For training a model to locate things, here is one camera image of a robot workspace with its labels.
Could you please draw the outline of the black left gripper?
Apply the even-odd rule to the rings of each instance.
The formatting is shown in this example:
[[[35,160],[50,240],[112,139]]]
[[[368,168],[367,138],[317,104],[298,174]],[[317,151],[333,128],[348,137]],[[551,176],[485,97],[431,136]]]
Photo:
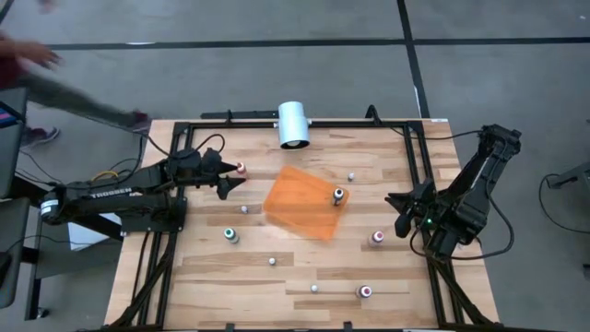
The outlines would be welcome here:
[[[236,164],[230,164],[221,159],[218,151],[207,148],[201,155],[194,151],[191,156],[183,160],[183,184],[200,187],[209,185],[217,187],[220,200],[226,200],[229,192],[246,182],[244,178],[219,177],[220,174],[234,172],[238,169]]]

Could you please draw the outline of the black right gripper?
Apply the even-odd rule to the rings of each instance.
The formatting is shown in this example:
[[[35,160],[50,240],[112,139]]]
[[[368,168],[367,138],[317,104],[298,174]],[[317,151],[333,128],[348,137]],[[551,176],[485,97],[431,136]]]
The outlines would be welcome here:
[[[395,235],[406,238],[414,221],[418,228],[427,218],[430,206],[435,202],[437,190],[435,182],[427,178],[408,193],[388,193],[384,200],[399,214],[395,221]]]

